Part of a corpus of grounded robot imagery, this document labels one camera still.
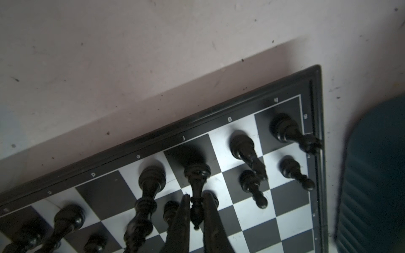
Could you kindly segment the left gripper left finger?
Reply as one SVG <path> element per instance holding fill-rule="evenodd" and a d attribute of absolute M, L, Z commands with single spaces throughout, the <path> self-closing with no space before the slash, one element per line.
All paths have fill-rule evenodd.
<path fill-rule="evenodd" d="M 190 239 L 190 195 L 183 195 L 175 219 L 167 230 L 161 253 L 188 253 Z"/>

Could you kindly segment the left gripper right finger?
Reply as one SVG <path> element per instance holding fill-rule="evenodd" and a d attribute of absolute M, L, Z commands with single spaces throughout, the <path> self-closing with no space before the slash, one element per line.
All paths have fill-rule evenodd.
<path fill-rule="evenodd" d="M 217 211 L 214 195 L 203 192 L 204 229 L 203 241 L 205 253 L 233 253 L 223 223 Z"/>

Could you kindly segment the black bishop chess piece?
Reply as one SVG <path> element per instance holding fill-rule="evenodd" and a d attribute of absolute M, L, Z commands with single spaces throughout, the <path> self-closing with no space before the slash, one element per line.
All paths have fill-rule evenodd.
<path fill-rule="evenodd" d="M 192 163 L 185 168 L 184 176 L 191 185 L 193 193 L 190 199 L 192 203 L 190 219 L 194 225 L 194 229 L 199 230 L 200 224 L 204 220 L 202 189 L 207 179 L 211 176 L 211 169 L 205 163 Z"/>

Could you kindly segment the black pawn piece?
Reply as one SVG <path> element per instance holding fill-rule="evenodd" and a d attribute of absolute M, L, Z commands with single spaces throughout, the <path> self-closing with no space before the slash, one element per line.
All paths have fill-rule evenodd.
<path fill-rule="evenodd" d="M 292 157 L 286 156 L 279 163 L 279 170 L 281 174 L 288 179 L 294 179 L 306 191 L 315 189 L 315 183 L 307 175 L 301 173 L 300 164 Z"/>

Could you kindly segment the black pawn on board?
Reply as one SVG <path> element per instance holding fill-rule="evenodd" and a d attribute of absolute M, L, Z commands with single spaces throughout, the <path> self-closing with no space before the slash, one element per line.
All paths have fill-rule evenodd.
<path fill-rule="evenodd" d="M 163 219 L 168 225 L 168 229 L 170 229 L 175 216 L 177 214 L 177 210 L 179 208 L 179 202 L 177 201 L 168 201 L 165 206 L 164 206 L 164 211 L 163 211 Z"/>
<path fill-rule="evenodd" d="M 40 244 L 42 237 L 43 235 L 36 230 L 23 229 L 15 234 L 3 253 L 27 253 Z"/>
<path fill-rule="evenodd" d="M 258 208 L 265 209 L 268 206 L 268 200 L 259 189 L 261 181 L 253 171 L 244 170 L 239 176 L 239 184 L 244 192 L 252 195 Z"/>
<path fill-rule="evenodd" d="M 107 241 L 99 236 L 93 235 L 89 238 L 87 243 L 84 246 L 85 253 L 103 253 L 105 250 Z"/>

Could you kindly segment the black king chess piece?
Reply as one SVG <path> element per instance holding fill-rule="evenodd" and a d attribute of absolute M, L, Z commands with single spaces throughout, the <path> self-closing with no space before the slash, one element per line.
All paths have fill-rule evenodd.
<path fill-rule="evenodd" d="M 145 168 L 139 177 L 142 197 L 135 203 L 135 217 L 128 223 L 124 234 L 126 253 L 136 253 L 143 246 L 146 237 L 153 231 L 151 217 L 157 209 L 155 197 L 166 185 L 165 170 L 158 166 Z"/>

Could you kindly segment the black knight chess piece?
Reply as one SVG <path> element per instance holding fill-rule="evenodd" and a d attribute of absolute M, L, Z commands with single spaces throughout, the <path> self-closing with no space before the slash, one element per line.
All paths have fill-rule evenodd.
<path fill-rule="evenodd" d="M 234 158 L 244 161 L 260 180 L 268 180 L 266 166 L 260 161 L 255 151 L 254 141 L 247 135 L 236 135 L 230 142 Z"/>

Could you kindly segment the black queen chess piece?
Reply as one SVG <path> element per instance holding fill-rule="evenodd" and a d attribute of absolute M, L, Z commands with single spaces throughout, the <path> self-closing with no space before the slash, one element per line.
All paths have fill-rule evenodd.
<path fill-rule="evenodd" d="M 61 240 L 79 230 L 85 222 L 85 210 L 79 205 L 67 205 L 54 217 L 52 235 L 43 243 L 36 253 L 54 253 L 61 246 Z"/>

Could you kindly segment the black white chessboard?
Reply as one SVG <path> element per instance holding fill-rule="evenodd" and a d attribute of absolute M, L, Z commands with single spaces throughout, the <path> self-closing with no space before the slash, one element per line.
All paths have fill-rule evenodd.
<path fill-rule="evenodd" d="M 326 253 L 315 65 L 1 194 L 3 253 Z"/>

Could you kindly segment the black rook corner piece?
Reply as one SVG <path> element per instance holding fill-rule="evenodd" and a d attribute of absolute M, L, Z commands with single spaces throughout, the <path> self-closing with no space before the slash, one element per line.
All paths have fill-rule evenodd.
<path fill-rule="evenodd" d="M 270 132 L 280 143 L 295 142 L 310 155 L 322 149 L 322 141 L 316 136 L 304 135 L 298 123 L 285 113 L 277 114 L 270 123 Z"/>

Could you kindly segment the teal plastic tray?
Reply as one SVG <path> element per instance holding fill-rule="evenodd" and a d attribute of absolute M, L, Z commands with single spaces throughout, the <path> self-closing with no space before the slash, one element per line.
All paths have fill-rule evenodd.
<path fill-rule="evenodd" d="M 405 98 L 368 111 L 350 135 L 336 227 L 340 253 L 405 250 Z"/>

